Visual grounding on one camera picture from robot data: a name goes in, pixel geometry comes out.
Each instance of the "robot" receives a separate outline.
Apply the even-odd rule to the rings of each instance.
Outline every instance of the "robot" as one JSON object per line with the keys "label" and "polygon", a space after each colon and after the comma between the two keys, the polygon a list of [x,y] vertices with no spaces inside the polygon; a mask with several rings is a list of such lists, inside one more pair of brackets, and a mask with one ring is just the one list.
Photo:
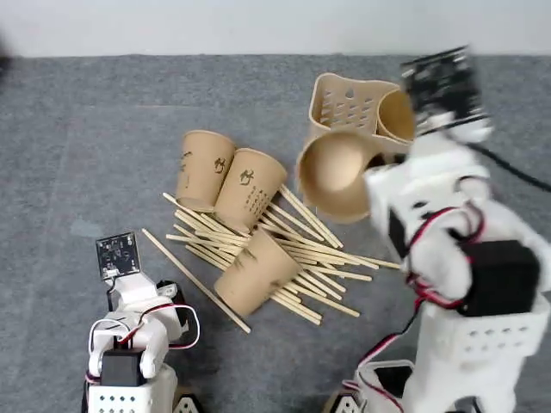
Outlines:
{"label": "robot", "polygon": [[[328,411],[444,413],[475,398],[475,412],[512,413],[524,360],[544,336],[551,246],[494,199],[469,148],[492,128],[467,61],[456,49],[406,65],[419,135],[401,163],[363,177],[371,224],[418,301],[404,330],[366,353]],[[415,364],[374,361],[417,315]]]}
{"label": "robot", "polygon": [[[181,288],[167,280],[155,284],[141,271],[132,232],[97,240],[96,249],[100,275],[110,285],[109,312],[90,329],[82,412],[201,413],[195,395],[181,391],[175,398],[176,373],[164,363],[169,349],[191,348],[200,336]],[[171,343],[190,331],[190,313],[195,339]]]}

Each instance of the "kraft paper cup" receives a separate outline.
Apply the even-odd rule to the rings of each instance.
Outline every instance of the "kraft paper cup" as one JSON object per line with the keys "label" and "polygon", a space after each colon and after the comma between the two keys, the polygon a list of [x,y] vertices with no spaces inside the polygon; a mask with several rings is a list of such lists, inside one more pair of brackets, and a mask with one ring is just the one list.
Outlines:
{"label": "kraft paper cup", "polygon": [[257,229],[216,281],[214,290],[239,316],[246,317],[299,271],[300,265],[277,241],[266,231]]}
{"label": "kraft paper cup", "polygon": [[235,144],[210,131],[183,135],[176,200],[195,211],[212,212],[233,159]]}
{"label": "kraft paper cup", "polygon": [[348,224],[369,214],[363,172],[385,164],[376,138],[352,130],[326,133],[300,154],[297,176],[305,199],[328,218]]}
{"label": "kraft paper cup", "polygon": [[409,96],[401,90],[384,95],[377,108],[377,133],[411,142],[415,138],[415,114]]}
{"label": "kraft paper cup", "polygon": [[274,158],[238,149],[214,207],[217,218],[233,230],[249,232],[286,178]]}

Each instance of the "perforated plastic panel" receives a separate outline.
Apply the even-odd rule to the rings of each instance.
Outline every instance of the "perforated plastic panel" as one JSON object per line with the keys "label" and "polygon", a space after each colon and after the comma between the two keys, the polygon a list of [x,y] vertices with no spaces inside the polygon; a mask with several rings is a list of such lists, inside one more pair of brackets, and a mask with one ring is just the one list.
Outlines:
{"label": "perforated plastic panel", "polygon": [[92,385],[89,413],[171,413],[176,374],[163,365],[157,377],[140,387]]}
{"label": "perforated plastic panel", "polygon": [[379,80],[354,80],[333,73],[320,75],[310,103],[313,135],[343,126],[374,133],[379,101],[398,88],[397,84]]}
{"label": "perforated plastic panel", "polygon": [[93,385],[88,403],[90,413],[152,413],[152,387]]}
{"label": "perforated plastic panel", "polygon": [[483,361],[500,354],[533,355],[548,325],[550,306],[540,295],[530,313],[462,317],[442,311],[436,317],[438,352],[457,362]]}

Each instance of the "gray carpet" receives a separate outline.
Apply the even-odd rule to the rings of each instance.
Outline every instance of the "gray carpet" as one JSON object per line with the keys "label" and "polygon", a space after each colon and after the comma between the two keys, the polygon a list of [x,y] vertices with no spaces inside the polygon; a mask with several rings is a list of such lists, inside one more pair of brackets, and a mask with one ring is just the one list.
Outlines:
{"label": "gray carpet", "polygon": [[[399,79],[400,57],[139,57],[12,62],[0,80],[0,411],[78,411],[90,324],[105,311],[94,239],[145,226],[162,237],[172,207],[181,135],[214,129],[268,151],[289,170],[306,134],[315,77]],[[487,145],[551,181],[551,59],[480,58],[497,132]],[[551,238],[551,198],[491,166],[505,201]],[[384,258],[367,222],[331,225],[347,250]],[[247,336],[144,238],[145,271],[178,280],[204,334],[170,355],[207,412],[317,412],[361,354],[410,315],[412,295],[387,271],[347,282],[352,318],[316,327],[275,304]],[[204,282],[218,271],[170,248]],[[385,354],[412,356],[415,333]],[[528,360],[518,412],[551,410],[551,334]]]}

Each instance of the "pile of wooden sticks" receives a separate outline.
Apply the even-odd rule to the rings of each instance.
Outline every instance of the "pile of wooden sticks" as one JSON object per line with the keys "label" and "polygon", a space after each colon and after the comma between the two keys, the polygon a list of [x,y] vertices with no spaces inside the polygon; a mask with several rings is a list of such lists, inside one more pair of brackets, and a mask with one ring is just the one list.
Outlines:
{"label": "pile of wooden sticks", "polygon": [[[335,278],[371,281],[372,277],[342,271],[335,266],[349,264],[378,269],[379,266],[399,268],[399,265],[340,250],[343,244],[338,238],[288,188],[282,187],[280,192],[306,223],[271,203],[261,217],[259,226],[272,233],[277,242],[302,266],[302,270],[270,298],[317,325],[321,324],[322,315],[307,307],[302,296],[359,317],[358,311],[338,302],[342,301],[346,287]],[[249,234],[232,231],[209,214],[189,210],[179,205],[169,194],[163,194],[163,197],[177,207],[175,217],[178,224],[173,226],[179,234],[167,234],[168,239],[186,243],[185,248],[188,251],[222,271],[232,265],[235,257],[247,245]],[[309,237],[302,236],[297,229]]]}

